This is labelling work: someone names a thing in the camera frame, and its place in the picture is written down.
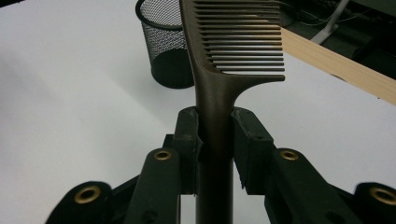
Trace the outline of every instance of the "wooden plank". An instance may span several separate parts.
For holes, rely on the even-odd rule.
[[[396,105],[396,80],[282,29],[284,52]]]

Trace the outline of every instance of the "wide-tooth comb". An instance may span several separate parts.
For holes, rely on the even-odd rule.
[[[180,0],[204,141],[198,155],[198,224],[233,222],[233,104],[246,89],[283,81],[274,1]]]

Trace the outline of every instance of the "mesh pencil cup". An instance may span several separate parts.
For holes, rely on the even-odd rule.
[[[139,0],[135,10],[142,22],[154,79],[172,89],[193,86],[178,0]]]

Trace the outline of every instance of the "white surface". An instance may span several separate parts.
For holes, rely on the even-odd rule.
[[[0,8],[0,223],[44,223],[74,186],[138,175],[194,89],[157,84],[135,1],[29,0]],[[396,106],[299,60],[287,80],[243,93],[278,147],[300,150],[352,192],[396,187]],[[234,223],[268,223],[235,174]],[[182,223],[192,223],[192,198]]]

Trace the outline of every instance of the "comb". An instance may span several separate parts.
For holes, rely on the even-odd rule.
[[[233,120],[245,90],[285,77],[275,1],[180,0],[200,117],[196,223],[233,223]]]

